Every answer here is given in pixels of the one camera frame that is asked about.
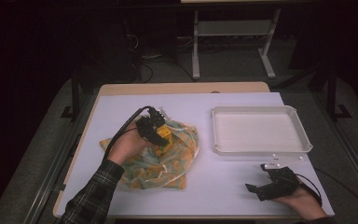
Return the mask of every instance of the plaid sleeve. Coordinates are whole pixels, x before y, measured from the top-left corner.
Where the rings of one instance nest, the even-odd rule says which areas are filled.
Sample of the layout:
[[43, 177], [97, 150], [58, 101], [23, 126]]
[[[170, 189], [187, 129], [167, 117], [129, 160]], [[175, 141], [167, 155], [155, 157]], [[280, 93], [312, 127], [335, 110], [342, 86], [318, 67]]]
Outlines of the plaid sleeve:
[[61, 223], [104, 223], [123, 173], [121, 166], [103, 161], [89, 183], [68, 202]]

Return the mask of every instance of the hand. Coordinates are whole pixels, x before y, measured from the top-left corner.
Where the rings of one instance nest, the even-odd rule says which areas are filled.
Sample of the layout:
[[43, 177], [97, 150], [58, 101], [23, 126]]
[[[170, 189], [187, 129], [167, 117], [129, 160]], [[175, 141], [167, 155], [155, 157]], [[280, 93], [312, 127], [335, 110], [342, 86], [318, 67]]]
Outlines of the hand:
[[327, 214], [312, 195], [305, 189], [298, 187], [293, 194], [283, 196], [272, 201], [284, 203], [292, 208], [301, 218], [311, 221], [321, 217], [327, 217]]
[[113, 144], [107, 159], [122, 165], [128, 158], [135, 156], [145, 147], [153, 144], [139, 135], [136, 124], [131, 123], [124, 133]]

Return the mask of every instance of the table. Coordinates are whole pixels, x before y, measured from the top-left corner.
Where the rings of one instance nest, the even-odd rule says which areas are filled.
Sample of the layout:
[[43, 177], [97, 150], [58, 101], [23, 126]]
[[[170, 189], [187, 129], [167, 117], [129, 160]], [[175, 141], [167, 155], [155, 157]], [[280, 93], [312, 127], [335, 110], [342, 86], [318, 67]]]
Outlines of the table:
[[[269, 92], [268, 86], [262, 82], [103, 86], [65, 178], [66, 188], [54, 207], [55, 216], [63, 214], [66, 203], [98, 168], [103, 157], [99, 140], [113, 136], [128, 117], [144, 105], [162, 106], [172, 119], [197, 126], [200, 152], [186, 175], [186, 189], [129, 189], [119, 184], [108, 216], [247, 219], [296, 216], [288, 207], [260, 202], [246, 190], [245, 183], [257, 186], [270, 183], [259, 167], [267, 158], [219, 156], [213, 152], [212, 107], [283, 105], [280, 94]], [[328, 215], [334, 215], [308, 157], [290, 168], [318, 187], [323, 196], [324, 210]]]

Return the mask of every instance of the white tabletop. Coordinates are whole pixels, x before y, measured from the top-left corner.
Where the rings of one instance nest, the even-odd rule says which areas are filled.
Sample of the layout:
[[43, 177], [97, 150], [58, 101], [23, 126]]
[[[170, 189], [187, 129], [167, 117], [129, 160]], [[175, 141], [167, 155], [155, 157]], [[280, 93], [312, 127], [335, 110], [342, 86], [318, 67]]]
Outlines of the white tabletop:
[[[76, 152], [65, 191], [57, 201], [55, 216], [63, 214], [67, 202], [97, 170], [103, 158], [99, 141], [112, 137], [138, 108], [146, 105], [163, 107], [172, 119], [195, 125], [199, 131], [200, 153], [186, 175], [185, 189], [129, 189], [118, 184], [108, 216], [273, 218], [295, 214], [282, 204], [260, 202], [244, 185], [263, 186], [271, 182], [260, 168], [260, 164], [270, 158], [221, 156], [213, 151], [212, 108], [283, 105], [279, 93], [248, 92], [101, 96]], [[318, 187], [323, 196], [324, 210], [328, 215], [334, 215], [308, 157], [290, 168]]]

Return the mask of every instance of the white tray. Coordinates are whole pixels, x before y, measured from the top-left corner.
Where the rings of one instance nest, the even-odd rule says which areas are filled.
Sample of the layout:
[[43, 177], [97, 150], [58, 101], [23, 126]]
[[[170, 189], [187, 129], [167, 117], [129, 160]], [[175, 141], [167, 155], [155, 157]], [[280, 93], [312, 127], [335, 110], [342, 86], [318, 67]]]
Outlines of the white tray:
[[213, 134], [219, 154], [297, 155], [312, 149], [296, 110], [289, 105], [215, 107]]

